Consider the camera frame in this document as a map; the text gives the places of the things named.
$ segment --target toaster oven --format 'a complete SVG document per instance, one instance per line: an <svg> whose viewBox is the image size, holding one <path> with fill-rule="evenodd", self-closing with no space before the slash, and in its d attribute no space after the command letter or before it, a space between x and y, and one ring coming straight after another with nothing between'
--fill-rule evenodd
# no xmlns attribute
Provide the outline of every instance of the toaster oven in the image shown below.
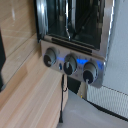
<svg viewBox="0 0 128 128"><path fill-rule="evenodd" d="M34 0L44 64L100 88L114 6L115 0Z"/></svg>

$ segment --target control knob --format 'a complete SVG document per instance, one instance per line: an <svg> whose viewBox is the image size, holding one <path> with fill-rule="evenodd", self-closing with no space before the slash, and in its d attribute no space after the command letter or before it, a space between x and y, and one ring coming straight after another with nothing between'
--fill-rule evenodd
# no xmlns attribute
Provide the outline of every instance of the control knob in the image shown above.
<svg viewBox="0 0 128 128"><path fill-rule="evenodd" d="M97 64L88 62L84 65L83 79L88 84L92 84L98 76Z"/></svg>
<svg viewBox="0 0 128 128"><path fill-rule="evenodd" d="M47 67L51 67L55 64L56 62L56 52L54 48L48 48L46 50L46 53L44 55L44 64Z"/></svg>
<svg viewBox="0 0 128 128"><path fill-rule="evenodd" d="M77 69L77 61L75 55L69 54L65 57L64 71L67 75L72 75Z"/></svg>

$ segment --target white wall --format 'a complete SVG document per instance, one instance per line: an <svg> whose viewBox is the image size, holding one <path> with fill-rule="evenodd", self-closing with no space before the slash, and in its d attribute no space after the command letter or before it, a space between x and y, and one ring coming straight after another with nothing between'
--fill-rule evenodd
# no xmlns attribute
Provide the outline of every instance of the white wall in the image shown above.
<svg viewBox="0 0 128 128"><path fill-rule="evenodd" d="M116 0L104 86L128 94L128 0Z"/></svg>

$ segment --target wall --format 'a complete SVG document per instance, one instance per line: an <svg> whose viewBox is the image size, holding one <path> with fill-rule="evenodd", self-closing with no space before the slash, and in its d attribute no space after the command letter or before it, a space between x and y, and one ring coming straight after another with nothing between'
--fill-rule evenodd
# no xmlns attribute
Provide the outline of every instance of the wall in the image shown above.
<svg viewBox="0 0 128 128"><path fill-rule="evenodd" d="M128 0L116 0L104 86L128 94Z"/></svg>
<svg viewBox="0 0 128 128"><path fill-rule="evenodd" d="M8 57L36 32L33 0L0 0L0 27Z"/></svg>
<svg viewBox="0 0 128 128"><path fill-rule="evenodd" d="M6 84L37 44L33 0L0 0L0 28L7 57L2 70Z"/></svg>

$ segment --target power cord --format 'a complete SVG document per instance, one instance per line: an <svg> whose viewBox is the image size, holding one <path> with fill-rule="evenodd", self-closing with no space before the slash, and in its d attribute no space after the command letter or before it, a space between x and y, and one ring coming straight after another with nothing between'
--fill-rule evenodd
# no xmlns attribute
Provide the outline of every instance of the power cord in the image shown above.
<svg viewBox="0 0 128 128"><path fill-rule="evenodd" d="M66 90L63 90L64 89L64 74L62 76L61 88L62 88L62 99L61 99L61 110L60 110L59 123L63 123L63 92L67 91L67 88Z"/></svg>

